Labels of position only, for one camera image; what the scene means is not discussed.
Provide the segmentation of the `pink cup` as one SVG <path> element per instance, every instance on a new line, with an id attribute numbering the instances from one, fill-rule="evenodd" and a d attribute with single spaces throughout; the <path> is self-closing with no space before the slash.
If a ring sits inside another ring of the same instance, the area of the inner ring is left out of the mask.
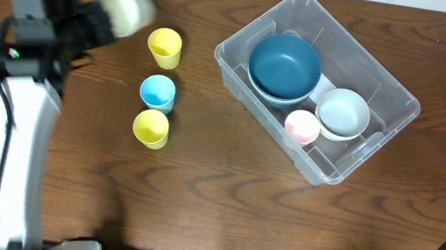
<path id="1" fill-rule="evenodd" d="M 300 145 L 313 143 L 320 135 L 320 124 L 315 114 L 297 110 L 287 115 L 285 131 Z"/>

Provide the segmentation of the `cream white cup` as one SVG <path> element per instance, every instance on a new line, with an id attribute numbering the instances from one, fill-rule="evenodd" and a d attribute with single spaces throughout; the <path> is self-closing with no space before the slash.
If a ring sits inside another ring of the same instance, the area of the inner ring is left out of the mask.
<path id="1" fill-rule="evenodd" d="M 117 38 L 130 37 L 151 25 L 156 18 L 153 0 L 99 0 L 110 18 L 111 29 Z"/>

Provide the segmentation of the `white bowl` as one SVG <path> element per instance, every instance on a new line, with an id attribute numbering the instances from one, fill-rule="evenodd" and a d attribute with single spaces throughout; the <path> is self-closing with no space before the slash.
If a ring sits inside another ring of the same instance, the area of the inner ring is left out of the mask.
<path id="1" fill-rule="evenodd" d="M 329 129 L 326 128 L 326 126 L 321 122 L 321 120 L 318 120 L 318 124 L 319 124 L 319 128 L 321 130 L 321 134 L 329 139 L 329 140 L 334 140 L 334 141 L 348 141 L 348 140 L 352 140 L 355 139 L 357 137 L 357 135 L 355 136 L 341 136 L 341 135 L 336 135 L 333 132 L 330 132 Z"/>

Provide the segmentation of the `light blue cup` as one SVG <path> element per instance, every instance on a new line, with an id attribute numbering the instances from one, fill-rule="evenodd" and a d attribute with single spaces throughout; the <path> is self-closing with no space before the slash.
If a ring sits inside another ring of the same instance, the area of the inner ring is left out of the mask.
<path id="1" fill-rule="evenodd" d="M 140 97 L 149 109 L 167 115 L 175 104 L 176 88 L 173 80 L 165 75 L 152 75 L 140 85 Z"/>

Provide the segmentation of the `dark blue bowl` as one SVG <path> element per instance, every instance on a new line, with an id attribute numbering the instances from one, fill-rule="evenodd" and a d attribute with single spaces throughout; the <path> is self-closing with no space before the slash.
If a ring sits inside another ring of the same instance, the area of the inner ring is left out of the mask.
<path id="1" fill-rule="evenodd" d="M 282 33 L 262 39 L 251 50 L 247 70 L 252 85 L 262 94 L 297 101 L 315 90 L 322 61 L 306 40 Z"/>
<path id="2" fill-rule="evenodd" d="M 290 79 L 280 78 L 260 81 L 255 75 L 249 73 L 248 80 L 260 98 L 263 98 L 272 107 L 287 108 L 306 100 L 315 92 L 315 85 L 304 85 Z"/>

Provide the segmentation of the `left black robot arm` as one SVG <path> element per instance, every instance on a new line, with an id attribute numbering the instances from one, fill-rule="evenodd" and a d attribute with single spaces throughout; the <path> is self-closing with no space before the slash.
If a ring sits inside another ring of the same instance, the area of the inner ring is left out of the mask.
<path id="1" fill-rule="evenodd" d="M 67 75 L 116 37 L 96 1 L 11 5 L 0 25 L 0 250 L 41 250 L 46 154 Z"/>

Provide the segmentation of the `light blue bowl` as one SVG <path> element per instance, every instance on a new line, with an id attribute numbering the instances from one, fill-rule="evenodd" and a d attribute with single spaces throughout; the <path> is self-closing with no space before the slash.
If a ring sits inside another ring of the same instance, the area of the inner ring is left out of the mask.
<path id="1" fill-rule="evenodd" d="M 318 120 L 336 135 L 359 136 L 370 124 L 367 102 L 353 90 L 334 89 L 325 93 L 315 108 Z"/>

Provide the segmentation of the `yellow cup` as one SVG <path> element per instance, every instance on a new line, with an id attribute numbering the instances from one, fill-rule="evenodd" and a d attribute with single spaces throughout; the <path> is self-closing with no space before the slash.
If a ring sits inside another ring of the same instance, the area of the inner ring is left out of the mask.
<path id="1" fill-rule="evenodd" d="M 166 145 L 169 127 L 166 115 L 154 109 L 141 111 L 132 124 L 138 141 L 152 150 L 161 149 Z"/>
<path id="2" fill-rule="evenodd" d="M 171 28 L 158 28 L 148 36 L 147 45 L 160 68 L 171 70 L 181 62 L 182 39 Z"/>

